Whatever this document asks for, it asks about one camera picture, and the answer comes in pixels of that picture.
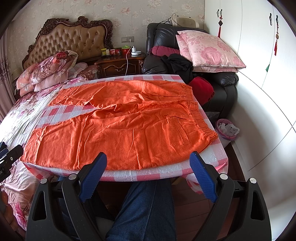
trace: table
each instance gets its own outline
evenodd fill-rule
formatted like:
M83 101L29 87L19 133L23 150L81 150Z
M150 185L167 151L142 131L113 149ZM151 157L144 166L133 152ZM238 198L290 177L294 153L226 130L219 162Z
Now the table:
M86 82L79 82L73 84L66 84L62 88L70 88L75 86L80 86L88 83L96 83L100 81L128 81L128 80L168 80L184 83L183 80L178 75L170 74L143 74L143 75L129 75L129 76L118 76L111 78L104 78L98 80L90 80ZM44 127L47 125L53 125L61 121L65 121L72 117L93 111L92 105L86 106L47 106L39 119L35 128ZM209 126L210 129L214 130L209 119L207 118L205 112L199 105L199 111L202 114L204 121ZM213 165L219 173L227 173L228 171L228 158L223 149L223 146L219 139L214 140L205 150L200 153L201 157L207 164ZM68 176L71 173L78 173L78 171L70 171L59 168L48 168L33 165L31 163L24 163L29 171L41 179L43 177L48 177L51 174L59 176ZM193 174L193 171L189 165L189 160L162 166L155 168L147 168L142 170L119 170L119 171L105 171L102 175L101 181L144 181L144 180L156 180L170 177L182 176L186 178L189 186L196 193L202 193L198 181Z
M127 55L128 70L127 75L142 74L142 66L146 55ZM94 63L99 71L99 78L114 76L124 76L126 73L126 55L99 57Z

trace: person's hand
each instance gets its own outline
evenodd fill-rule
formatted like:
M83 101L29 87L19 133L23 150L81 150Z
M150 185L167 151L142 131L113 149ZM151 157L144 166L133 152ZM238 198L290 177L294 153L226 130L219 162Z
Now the person's hand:
M17 219L13 215L13 209L11 205L8 203L8 195L5 191L1 192L1 199L6 206L5 213L3 214L6 221L9 223L9 225L14 231L17 231L22 237L25 237L25 231L17 223Z

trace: tufted leather headboard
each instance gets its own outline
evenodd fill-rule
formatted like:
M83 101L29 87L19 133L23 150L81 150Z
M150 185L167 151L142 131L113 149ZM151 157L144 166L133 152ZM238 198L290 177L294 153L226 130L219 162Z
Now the tufted leather headboard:
M87 62L101 56L101 49L112 49L112 22L105 19L88 23L87 20L84 16L74 23L66 18L48 19L35 44L29 46L28 54L22 61L23 69L64 50L76 52L77 62Z

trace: jeans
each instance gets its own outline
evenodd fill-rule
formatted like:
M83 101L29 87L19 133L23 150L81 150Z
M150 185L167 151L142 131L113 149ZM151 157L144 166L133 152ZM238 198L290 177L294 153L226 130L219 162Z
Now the jeans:
M95 206L95 203L96 201L92 201L89 205ZM75 231L71 232L74 230L72 222L66 220L66 224L70 233L75 234ZM176 241L170 181L160 179L133 182L112 228L106 235L106 241L159 240Z

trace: drawer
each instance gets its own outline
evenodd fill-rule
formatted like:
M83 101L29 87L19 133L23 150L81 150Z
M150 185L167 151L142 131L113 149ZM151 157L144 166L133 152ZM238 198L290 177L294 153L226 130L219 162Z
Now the drawer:
M126 61L114 62L110 64L101 64L103 78L125 75L126 66L127 66ZM137 74L137 69L139 69L139 62L137 60L129 61L128 71L126 75Z

